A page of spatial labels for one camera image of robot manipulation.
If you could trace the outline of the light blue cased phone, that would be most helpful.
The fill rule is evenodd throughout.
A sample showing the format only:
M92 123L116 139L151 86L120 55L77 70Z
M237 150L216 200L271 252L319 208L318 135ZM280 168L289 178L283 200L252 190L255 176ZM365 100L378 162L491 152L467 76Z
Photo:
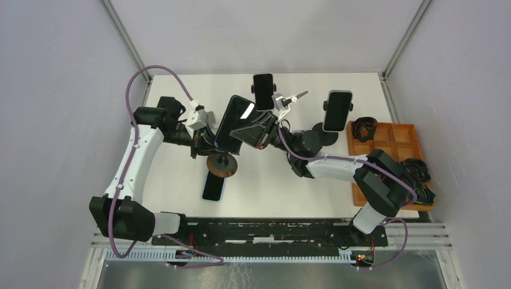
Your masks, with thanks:
M201 198L208 202L220 202L225 188L225 178L218 177L208 172Z

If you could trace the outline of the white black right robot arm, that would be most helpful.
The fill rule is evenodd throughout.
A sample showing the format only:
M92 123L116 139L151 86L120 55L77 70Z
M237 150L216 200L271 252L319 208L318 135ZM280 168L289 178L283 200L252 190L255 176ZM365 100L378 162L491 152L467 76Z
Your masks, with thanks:
M225 131L256 149L267 146L281 149L299 177L356 184L366 198L366 204L348 229L348 238L356 246L366 244L377 226L417 200L413 177L383 150L374 149L370 154L357 156L327 154L322 151L318 132L312 129L290 131L270 112L229 120Z

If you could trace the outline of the wooden base black phone stand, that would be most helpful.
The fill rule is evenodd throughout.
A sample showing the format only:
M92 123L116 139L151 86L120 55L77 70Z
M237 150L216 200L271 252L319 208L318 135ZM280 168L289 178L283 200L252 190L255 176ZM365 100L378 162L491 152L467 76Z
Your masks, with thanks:
M238 169L238 163L231 154L209 155L206 159L206 165L209 172L219 178L229 178Z

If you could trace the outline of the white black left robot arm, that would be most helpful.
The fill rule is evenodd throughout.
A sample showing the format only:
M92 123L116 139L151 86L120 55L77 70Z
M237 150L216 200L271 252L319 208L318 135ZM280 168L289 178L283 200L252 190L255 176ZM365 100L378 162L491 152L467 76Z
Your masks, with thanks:
M187 111L174 97L162 96L156 107L135 110L130 138L121 164L101 197L93 197L89 210L104 237L148 241L166 234L174 245L189 239L180 213L153 213L142 205L151 164L163 143L187 146L192 158L218 152L213 145L215 114L197 101Z

